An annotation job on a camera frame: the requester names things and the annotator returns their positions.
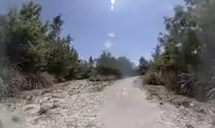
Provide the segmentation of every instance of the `sky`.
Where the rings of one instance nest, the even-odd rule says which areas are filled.
[[[0,13],[20,7],[27,0],[0,0]],[[37,0],[43,21],[61,14],[62,36],[70,34],[83,59],[98,57],[103,50],[126,56],[135,64],[141,56],[151,58],[164,32],[163,17],[173,15],[182,0]]]

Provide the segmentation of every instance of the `gravel path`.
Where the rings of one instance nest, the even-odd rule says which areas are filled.
[[[106,101],[98,118],[103,128],[176,128],[171,122],[162,122],[163,111],[158,103],[146,100],[138,88],[137,77],[117,81],[105,90]]]
[[[24,92],[0,102],[1,123],[3,128],[213,128],[203,116],[149,100],[140,85],[137,77],[114,84],[79,80]]]

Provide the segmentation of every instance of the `shrub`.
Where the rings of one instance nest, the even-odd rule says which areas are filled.
[[[148,72],[144,76],[144,83],[151,84],[151,85],[162,85],[159,75],[154,72]]]

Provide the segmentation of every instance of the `lens flare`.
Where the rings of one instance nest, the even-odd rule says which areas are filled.
[[[114,9],[115,2],[116,2],[116,0],[111,0],[111,10]]]

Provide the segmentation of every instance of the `rocky ground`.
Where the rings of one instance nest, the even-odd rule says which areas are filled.
[[[3,128],[96,128],[102,90],[112,82],[71,81],[0,102]]]
[[[215,128],[215,105],[142,87],[136,77],[77,80],[3,99],[0,122],[0,128]]]
[[[215,100],[198,102],[156,85],[144,85],[144,90],[147,100],[159,102],[164,122],[173,122],[179,128],[215,128]]]

